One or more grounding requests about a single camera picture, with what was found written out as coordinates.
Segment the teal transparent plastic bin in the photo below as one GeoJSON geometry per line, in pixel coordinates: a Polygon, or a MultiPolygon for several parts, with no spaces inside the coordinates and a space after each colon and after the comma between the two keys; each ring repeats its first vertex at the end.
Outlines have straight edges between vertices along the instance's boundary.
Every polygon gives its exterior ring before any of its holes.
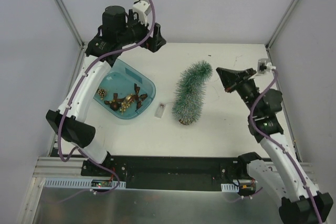
{"type": "Polygon", "coordinates": [[[94,100],[117,118],[130,120],[144,112],[155,95],[150,79],[118,59],[99,84],[94,100]]]}

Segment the brown ribbon bow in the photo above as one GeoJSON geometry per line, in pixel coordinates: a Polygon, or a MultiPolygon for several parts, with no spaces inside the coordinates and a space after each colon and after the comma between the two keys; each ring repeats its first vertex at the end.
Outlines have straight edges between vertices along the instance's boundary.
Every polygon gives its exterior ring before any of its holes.
{"type": "MultiPolygon", "coordinates": [[[[134,84],[134,93],[131,93],[135,94],[135,101],[132,104],[136,104],[136,111],[142,107],[142,102],[148,97],[146,93],[139,95],[140,89],[141,88],[137,84],[134,84]]],[[[118,94],[114,93],[112,100],[104,100],[104,104],[110,107],[111,102],[118,102],[121,106],[121,102],[124,98],[119,98],[118,94]]]]}

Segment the small frosted green christmas tree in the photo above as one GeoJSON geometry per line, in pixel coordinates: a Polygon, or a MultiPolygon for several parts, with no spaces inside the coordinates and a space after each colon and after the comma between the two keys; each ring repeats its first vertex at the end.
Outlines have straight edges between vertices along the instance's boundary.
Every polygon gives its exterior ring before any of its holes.
{"type": "Polygon", "coordinates": [[[206,83],[213,75],[213,68],[205,60],[191,64],[180,74],[176,83],[172,114],[182,125],[191,125],[202,114],[206,83]]]}

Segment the clear battery box fairy lights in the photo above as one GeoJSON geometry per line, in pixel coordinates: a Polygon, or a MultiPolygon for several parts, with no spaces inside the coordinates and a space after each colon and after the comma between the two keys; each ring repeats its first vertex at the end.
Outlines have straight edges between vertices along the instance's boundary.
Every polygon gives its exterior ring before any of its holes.
{"type": "Polygon", "coordinates": [[[173,102],[160,102],[156,111],[155,111],[155,114],[154,116],[158,119],[161,119],[162,116],[164,115],[164,112],[165,112],[165,108],[168,104],[172,104],[173,102]]]}

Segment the gold berry sprig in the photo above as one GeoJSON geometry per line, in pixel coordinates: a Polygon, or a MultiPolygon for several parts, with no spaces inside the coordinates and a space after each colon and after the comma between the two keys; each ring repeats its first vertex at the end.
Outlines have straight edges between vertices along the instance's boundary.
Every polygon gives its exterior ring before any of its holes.
{"type": "Polygon", "coordinates": [[[121,114],[123,114],[130,106],[131,104],[135,101],[135,94],[129,94],[127,95],[123,101],[121,102],[121,106],[119,108],[119,111],[121,114]]]}

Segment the brown matte ball ornament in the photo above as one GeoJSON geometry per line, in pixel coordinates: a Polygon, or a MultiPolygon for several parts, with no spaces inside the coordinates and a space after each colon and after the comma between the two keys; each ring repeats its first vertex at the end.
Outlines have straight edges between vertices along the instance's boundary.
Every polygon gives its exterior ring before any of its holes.
{"type": "Polygon", "coordinates": [[[119,110],[120,108],[120,104],[118,102],[111,102],[110,103],[110,108],[113,110],[113,111],[117,111],[119,110]]]}

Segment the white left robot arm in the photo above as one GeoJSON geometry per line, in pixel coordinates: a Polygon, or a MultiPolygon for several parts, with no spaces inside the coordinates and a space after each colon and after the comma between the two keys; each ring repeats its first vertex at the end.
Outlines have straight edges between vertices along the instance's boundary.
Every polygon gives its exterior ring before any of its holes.
{"type": "Polygon", "coordinates": [[[108,6],[102,24],[88,43],[85,66],[77,76],[68,95],[57,110],[48,110],[46,120],[59,141],[67,141],[74,149],[91,159],[92,169],[99,176],[110,173],[109,152],[95,139],[96,129],[85,123],[90,103],[98,93],[99,84],[112,69],[117,58],[136,47],[158,51],[166,40],[158,23],[148,23],[148,14],[155,14],[152,4],[141,0],[125,10],[108,6]]]}

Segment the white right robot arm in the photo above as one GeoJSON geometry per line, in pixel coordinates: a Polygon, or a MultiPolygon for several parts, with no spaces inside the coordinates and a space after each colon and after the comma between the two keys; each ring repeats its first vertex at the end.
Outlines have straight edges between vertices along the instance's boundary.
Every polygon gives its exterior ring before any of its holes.
{"type": "Polygon", "coordinates": [[[256,70],[216,68],[224,90],[236,91],[248,107],[249,131],[276,168],[271,171],[257,153],[251,152],[239,156],[242,163],[236,166],[236,173],[259,183],[277,204],[283,223],[325,223],[333,199],[316,187],[292,153],[276,116],[282,110],[282,93],[272,88],[278,72],[275,67],[263,67],[263,71],[272,72],[273,80],[260,92],[254,81],[256,70]]]}

